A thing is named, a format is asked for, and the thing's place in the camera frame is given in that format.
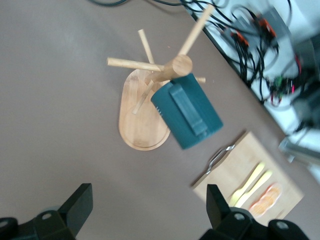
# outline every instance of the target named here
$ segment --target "gray table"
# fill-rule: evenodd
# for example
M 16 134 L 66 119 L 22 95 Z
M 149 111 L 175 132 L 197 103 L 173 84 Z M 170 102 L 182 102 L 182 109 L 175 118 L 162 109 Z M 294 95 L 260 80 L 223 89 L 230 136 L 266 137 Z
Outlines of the gray table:
M 181 150 L 174 137 L 142 152 L 118 132 L 129 69 L 107 57 L 147 61 L 144 29 L 155 61 L 173 58 L 194 24 L 183 7 L 131 0 L 103 8 L 86 0 L 0 2 L 0 216 L 20 223 L 61 205 L 92 183 L 94 208 L 79 240 L 194 240 L 209 227 L 190 185 L 221 146 L 252 131 L 303 190 L 287 216 L 318 239 L 319 185 L 279 152 L 284 134 L 204 33 L 189 52 L 194 74 L 224 127 Z

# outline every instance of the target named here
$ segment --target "wooden base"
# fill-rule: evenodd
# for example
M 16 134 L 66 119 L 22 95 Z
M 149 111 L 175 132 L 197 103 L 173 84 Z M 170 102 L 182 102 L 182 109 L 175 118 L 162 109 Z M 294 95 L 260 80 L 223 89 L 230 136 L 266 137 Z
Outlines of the wooden base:
M 119 115 L 119 132 L 131 148 L 149 151 L 160 147 L 169 137 L 170 130 L 150 101 L 154 92 L 162 86 L 157 83 L 137 114 L 132 111 L 148 85 L 145 78 L 151 72 L 134 70 L 125 80 Z

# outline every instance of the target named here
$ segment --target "wooden cutting board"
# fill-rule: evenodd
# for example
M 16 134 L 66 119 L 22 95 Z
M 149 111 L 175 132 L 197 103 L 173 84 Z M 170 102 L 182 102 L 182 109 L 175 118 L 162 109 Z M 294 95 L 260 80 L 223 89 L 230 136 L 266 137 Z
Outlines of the wooden cutting board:
M 267 226 L 268 222 L 272 219 L 283 219 L 303 198 L 303 193 L 272 159 L 251 132 L 245 133 L 235 143 L 235 148 L 229 151 L 229 153 L 213 167 L 213 170 L 208 175 L 205 174 L 194 184 L 193 190 L 206 202 L 207 185 L 216 184 L 228 203 L 232 194 L 245 184 L 250 174 L 260 162 L 264 162 L 265 167 L 259 177 L 266 170 L 272 170 L 273 174 L 241 208 L 249 210 L 250 206 L 259 200 L 268 186 L 275 182 L 280 183 L 282 186 L 280 198 L 263 216 L 256 218 L 257 222 Z M 247 191 L 252 188 L 259 177 L 257 177 Z

